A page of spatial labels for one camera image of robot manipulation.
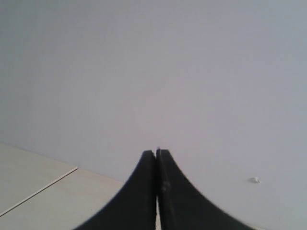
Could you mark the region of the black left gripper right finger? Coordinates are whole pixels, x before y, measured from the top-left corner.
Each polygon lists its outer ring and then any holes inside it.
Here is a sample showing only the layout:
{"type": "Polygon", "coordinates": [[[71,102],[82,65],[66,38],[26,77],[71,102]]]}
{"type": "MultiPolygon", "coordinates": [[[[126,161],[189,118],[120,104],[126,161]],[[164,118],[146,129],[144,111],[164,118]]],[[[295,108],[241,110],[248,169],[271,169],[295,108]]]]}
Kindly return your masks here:
{"type": "Polygon", "coordinates": [[[167,149],[156,151],[158,205],[163,230],[250,230],[204,197],[167,149]]]}

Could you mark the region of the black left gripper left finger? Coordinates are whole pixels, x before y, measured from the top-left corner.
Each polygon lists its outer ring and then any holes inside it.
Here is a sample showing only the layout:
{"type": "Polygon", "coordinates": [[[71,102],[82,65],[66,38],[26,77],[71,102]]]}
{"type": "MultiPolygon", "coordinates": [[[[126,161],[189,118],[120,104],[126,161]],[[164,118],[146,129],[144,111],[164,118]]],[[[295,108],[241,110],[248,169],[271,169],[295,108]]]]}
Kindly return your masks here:
{"type": "Polygon", "coordinates": [[[156,223],[156,158],[142,153],[117,194],[77,230],[154,230],[156,223]]]}

